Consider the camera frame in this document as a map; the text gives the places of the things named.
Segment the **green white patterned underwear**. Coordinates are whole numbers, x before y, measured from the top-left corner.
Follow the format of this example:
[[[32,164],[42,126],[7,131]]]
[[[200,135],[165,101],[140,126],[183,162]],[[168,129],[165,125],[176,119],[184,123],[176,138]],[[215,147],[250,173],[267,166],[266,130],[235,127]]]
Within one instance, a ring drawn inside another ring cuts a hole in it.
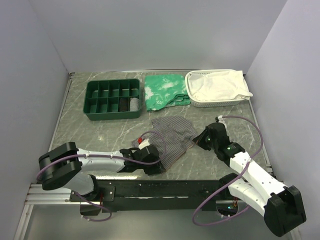
[[[191,104],[185,77],[181,74],[146,76],[144,79],[144,99],[148,112]]]

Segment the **green compartment organizer tray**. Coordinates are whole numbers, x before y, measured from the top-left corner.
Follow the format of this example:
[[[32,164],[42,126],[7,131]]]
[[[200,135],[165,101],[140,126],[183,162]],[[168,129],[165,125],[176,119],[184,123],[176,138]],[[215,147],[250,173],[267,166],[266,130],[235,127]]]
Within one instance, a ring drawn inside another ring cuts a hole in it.
[[[139,98],[138,111],[119,111],[119,99]],[[95,80],[86,85],[83,113],[91,121],[137,119],[142,112],[141,83],[136,78]]]

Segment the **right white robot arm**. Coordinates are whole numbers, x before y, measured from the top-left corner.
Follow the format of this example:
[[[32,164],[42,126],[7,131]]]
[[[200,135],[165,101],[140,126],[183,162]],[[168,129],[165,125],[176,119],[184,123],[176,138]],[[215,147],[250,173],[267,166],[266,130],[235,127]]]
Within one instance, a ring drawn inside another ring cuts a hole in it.
[[[217,158],[235,171],[225,176],[226,182],[206,198],[199,211],[217,194],[224,199],[235,197],[256,210],[268,229],[282,237],[306,222],[302,194],[295,186],[286,186],[258,165],[238,143],[230,141],[225,124],[214,122],[193,139],[204,150],[213,150]]]

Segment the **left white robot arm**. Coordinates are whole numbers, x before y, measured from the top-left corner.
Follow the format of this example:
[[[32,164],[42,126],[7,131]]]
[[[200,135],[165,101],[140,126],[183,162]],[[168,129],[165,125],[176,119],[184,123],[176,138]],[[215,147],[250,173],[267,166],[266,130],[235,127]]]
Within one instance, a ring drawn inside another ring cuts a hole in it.
[[[45,191],[66,188],[88,201],[101,194],[97,178],[90,171],[132,173],[143,170],[147,175],[160,173],[165,153],[145,139],[138,147],[113,152],[89,151],[67,142],[38,159],[37,181]]]

